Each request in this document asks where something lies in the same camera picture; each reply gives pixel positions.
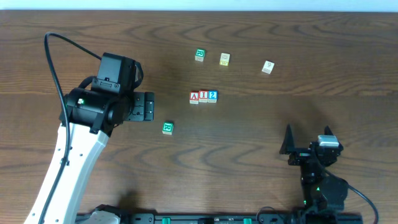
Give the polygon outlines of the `red letter A block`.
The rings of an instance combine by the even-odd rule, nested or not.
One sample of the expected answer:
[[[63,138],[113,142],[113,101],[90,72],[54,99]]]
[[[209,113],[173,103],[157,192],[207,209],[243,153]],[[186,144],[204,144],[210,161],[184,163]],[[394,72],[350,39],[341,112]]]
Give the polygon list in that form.
[[[189,96],[190,104],[199,104],[199,92],[198,91],[191,91]]]

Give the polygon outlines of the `red letter I block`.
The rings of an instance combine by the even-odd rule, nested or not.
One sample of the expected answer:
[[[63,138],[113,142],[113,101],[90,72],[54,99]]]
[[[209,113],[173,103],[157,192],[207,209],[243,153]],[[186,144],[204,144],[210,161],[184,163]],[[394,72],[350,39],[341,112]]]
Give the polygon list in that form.
[[[200,103],[207,103],[208,102],[208,90],[200,90],[198,100]]]

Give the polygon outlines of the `blue number 2 block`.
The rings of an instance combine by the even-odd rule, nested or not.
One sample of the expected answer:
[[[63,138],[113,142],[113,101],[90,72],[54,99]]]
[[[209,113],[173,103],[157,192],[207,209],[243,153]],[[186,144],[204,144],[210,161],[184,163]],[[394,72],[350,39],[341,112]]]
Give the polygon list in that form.
[[[216,90],[208,91],[208,102],[216,103],[218,101],[218,92]]]

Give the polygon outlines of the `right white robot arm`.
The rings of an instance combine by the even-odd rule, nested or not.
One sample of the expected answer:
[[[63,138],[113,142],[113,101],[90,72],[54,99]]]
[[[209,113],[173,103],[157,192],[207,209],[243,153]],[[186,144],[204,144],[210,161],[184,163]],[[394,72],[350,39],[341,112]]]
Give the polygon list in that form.
[[[338,213],[344,210],[348,188],[341,180],[326,173],[334,164],[343,146],[327,126],[324,133],[308,147],[296,147],[292,129],[285,131],[280,154],[289,156],[290,166],[299,166],[304,207],[293,212],[286,223],[337,223]]]

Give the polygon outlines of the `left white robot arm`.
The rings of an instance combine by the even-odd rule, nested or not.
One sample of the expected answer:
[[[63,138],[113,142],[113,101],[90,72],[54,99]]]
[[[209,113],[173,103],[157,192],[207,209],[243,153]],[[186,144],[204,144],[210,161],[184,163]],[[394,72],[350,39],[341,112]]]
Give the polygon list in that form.
[[[153,92],[75,88],[66,95],[49,169],[26,223],[74,223],[86,185],[113,129],[154,119]]]

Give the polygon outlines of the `near green R block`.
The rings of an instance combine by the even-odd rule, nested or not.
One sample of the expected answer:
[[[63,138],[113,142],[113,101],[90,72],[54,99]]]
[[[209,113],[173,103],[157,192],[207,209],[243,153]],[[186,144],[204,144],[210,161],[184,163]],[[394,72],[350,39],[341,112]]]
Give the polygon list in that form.
[[[162,133],[167,135],[172,135],[174,130],[174,124],[171,122],[164,122],[162,127]]]

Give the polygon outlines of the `far green letter block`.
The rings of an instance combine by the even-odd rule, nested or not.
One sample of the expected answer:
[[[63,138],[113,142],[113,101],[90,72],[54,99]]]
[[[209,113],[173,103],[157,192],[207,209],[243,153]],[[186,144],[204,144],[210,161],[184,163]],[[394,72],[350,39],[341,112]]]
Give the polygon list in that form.
[[[203,62],[205,58],[206,50],[205,49],[197,49],[195,52],[195,60],[199,62]]]

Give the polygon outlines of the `plain wooden letter block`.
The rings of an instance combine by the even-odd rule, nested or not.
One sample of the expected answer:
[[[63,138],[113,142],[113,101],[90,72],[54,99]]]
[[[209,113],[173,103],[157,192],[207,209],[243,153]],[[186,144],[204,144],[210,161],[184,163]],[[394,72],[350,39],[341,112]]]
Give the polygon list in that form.
[[[273,68],[274,68],[275,63],[274,62],[270,62],[268,60],[265,61],[264,66],[262,68],[262,72],[266,73],[266,74],[271,74]]]

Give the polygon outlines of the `yellow letter block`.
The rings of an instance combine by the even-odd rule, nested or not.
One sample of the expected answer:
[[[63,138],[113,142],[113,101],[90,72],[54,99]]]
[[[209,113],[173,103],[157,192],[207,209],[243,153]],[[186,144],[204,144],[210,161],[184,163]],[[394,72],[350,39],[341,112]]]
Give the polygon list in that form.
[[[221,53],[221,55],[220,55],[220,65],[228,66],[229,65],[230,56],[231,55],[228,54],[228,53]]]

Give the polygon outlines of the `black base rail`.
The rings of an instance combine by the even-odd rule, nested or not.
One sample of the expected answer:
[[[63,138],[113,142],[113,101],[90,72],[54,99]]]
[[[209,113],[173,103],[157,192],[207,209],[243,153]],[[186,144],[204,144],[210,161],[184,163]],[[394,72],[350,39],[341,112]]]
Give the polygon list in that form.
[[[297,212],[266,212],[263,208],[257,214],[157,214],[128,213],[110,205],[100,205],[90,214],[77,215],[75,223],[124,223],[124,224],[273,224],[273,223],[342,223],[358,224],[360,215],[299,215]]]

